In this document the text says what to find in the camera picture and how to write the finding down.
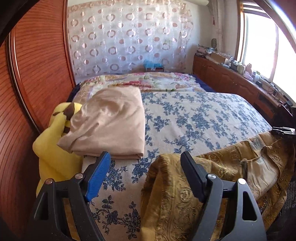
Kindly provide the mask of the golden brocade garment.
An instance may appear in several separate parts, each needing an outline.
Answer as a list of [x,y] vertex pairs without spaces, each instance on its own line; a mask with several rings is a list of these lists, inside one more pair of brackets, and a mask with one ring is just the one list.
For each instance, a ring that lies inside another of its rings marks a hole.
[[293,141],[271,132],[195,157],[161,154],[142,189],[142,240],[266,240],[294,167]]

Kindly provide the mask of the long wooden cabinet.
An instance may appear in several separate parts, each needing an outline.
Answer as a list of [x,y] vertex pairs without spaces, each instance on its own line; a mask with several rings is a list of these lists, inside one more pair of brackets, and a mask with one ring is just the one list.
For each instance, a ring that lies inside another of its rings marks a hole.
[[194,56],[193,74],[216,92],[243,97],[270,123],[290,117],[284,106],[266,90],[206,58]]

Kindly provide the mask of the yellow plush toy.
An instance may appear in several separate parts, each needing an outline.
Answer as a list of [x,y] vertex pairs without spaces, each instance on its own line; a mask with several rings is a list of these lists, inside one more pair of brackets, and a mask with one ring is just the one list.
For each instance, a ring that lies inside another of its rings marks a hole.
[[60,138],[70,130],[70,119],[81,109],[76,102],[63,102],[55,107],[48,127],[33,142],[33,151],[39,158],[40,180],[38,194],[44,182],[52,178],[56,182],[72,178],[81,172],[83,158],[70,154],[57,145]]

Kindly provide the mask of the folded beige cloth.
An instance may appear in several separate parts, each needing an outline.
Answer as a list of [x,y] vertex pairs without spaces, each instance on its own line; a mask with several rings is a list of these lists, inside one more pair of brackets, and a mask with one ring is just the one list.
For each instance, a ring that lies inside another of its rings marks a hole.
[[108,152],[115,159],[141,159],[145,114],[140,89],[112,87],[98,91],[70,120],[69,133],[57,145],[79,156]]

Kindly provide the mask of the blue floral white bedsheet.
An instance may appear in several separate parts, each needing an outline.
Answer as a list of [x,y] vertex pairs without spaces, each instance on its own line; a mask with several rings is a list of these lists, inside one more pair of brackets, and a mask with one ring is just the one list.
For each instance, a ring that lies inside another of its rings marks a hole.
[[243,97],[215,92],[144,92],[145,148],[140,160],[112,160],[89,203],[105,240],[140,240],[141,190],[151,163],[163,153],[193,156],[271,130]]

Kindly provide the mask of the navy blue bed cover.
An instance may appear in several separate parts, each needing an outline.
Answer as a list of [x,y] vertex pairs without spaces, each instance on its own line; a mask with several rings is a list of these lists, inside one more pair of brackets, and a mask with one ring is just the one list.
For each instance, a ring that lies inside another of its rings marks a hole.
[[195,78],[195,82],[198,83],[206,92],[216,92],[213,88],[203,82],[197,75],[191,74],[191,76]]

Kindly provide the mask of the colourful floral blanket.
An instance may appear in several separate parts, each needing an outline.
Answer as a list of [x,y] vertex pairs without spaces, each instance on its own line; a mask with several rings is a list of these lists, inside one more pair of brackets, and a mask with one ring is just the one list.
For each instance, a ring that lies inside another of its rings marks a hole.
[[80,89],[73,97],[73,101],[84,104],[99,90],[127,86],[137,87],[141,92],[206,91],[205,88],[197,82],[195,77],[186,73],[141,72],[107,74],[99,75],[81,82]]

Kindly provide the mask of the cardboard box on cabinet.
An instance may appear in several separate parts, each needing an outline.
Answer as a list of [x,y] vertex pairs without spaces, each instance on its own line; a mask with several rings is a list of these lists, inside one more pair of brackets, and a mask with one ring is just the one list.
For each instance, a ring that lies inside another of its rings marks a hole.
[[225,64],[229,62],[231,57],[225,54],[212,52],[211,54],[207,55],[206,58],[218,64]]

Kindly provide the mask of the wooden louvered wardrobe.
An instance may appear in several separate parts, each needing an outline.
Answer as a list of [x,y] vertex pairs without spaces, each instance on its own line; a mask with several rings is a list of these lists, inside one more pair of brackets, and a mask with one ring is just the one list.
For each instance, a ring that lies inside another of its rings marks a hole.
[[40,180],[33,142],[75,86],[67,1],[1,1],[1,240],[25,232]]

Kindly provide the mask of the sheer circle pattern curtain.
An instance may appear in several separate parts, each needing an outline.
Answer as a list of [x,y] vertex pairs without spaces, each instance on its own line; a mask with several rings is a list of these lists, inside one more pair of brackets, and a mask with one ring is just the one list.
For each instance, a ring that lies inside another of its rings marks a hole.
[[90,1],[68,7],[77,78],[142,71],[147,63],[185,70],[192,14],[183,1]]

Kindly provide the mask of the window with wooden frame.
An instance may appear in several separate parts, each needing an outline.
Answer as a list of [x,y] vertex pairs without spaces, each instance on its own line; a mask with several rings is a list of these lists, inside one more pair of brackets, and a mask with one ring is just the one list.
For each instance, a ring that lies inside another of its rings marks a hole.
[[277,100],[295,102],[295,51],[278,25],[254,1],[240,1],[238,59],[253,81]]

